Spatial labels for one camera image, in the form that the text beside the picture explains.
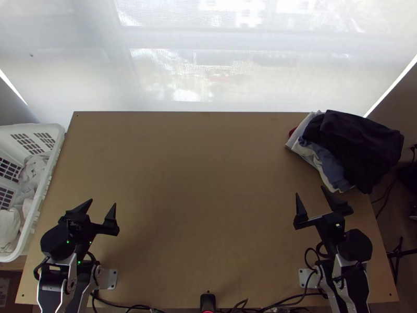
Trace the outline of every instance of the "white curtain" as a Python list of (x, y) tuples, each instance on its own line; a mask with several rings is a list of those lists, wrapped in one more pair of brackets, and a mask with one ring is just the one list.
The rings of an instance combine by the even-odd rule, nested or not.
[(74, 110), (363, 115), (417, 53), (412, 0), (0, 0), (0, 68)]

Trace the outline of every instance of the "tripod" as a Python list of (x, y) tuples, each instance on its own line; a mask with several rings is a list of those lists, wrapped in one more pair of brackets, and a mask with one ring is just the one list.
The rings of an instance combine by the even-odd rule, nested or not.
[[(400, 243), (398, 244), (398, 246), (395, 247), (392, 252), (387, 252), (387, 257), (389, 258), (389, 263), (391, 264), (391, 269), (394, 273), (394, 283), (395, 284), (397, 284), (398, 269), (400, 267), (400, 259), (402, 257), (408, 256), (408, 255), (417, 254), (417, 249), (402, 251), (401, 250), (402, 240), (403, 240), (403, 237), (400, 237)], [(393, 258), (396, 258), (395, 266), (394, 266), (394, 263), (393, 263)]]

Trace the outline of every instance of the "laundry basket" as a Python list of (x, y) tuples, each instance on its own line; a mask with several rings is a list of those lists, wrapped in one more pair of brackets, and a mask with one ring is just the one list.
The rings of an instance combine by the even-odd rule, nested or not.
[(16, 249), (10, 253), (0, 252), (0, 262), (10, 262), (23, 253), (33, 220), (40, 211), (64, 141), (64, 128), (59, 124), (18, 124), (0, 126), (0, 209), (13, 207), (20, 193), (19, 174), (24, 159), (29, 155), (51, 151), (43, 177), (36, 190), (33, 204), (24, 222)]

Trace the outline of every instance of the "black garment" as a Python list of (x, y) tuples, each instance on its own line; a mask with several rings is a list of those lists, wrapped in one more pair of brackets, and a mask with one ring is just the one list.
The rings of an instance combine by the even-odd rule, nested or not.
[(370, 119), (332, 110), (317, 116), (303, 138), (329, 150), (345, 168), (345, 178), (370, 194), (401, 157), (404, 136)]

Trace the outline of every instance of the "tabletop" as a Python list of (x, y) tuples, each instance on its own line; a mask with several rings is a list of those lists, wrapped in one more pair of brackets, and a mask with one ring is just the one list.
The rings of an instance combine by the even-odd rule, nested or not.
[[(197, 308), (202, 293), (219, 307), (249, 298), (264, 307), (302, 293), (304, 251), (315, 228), (294, 230), (295, 193), (310, 217), (330, 212), (318, 172), (284, 147), (306, 113), (75, 112), (43, 203), (16, 302), (35, 304), (39, 241), (66, 210), (93, 198), (92, 222), (117, 203), (117, 237), (90, 251), (118, 269), (108, 301)], [(372, 241), (370, 303), (398, 301), (367, 195), (351, 190), (358, 228)], [(306, 297), (304, 306), (328, 305)]]

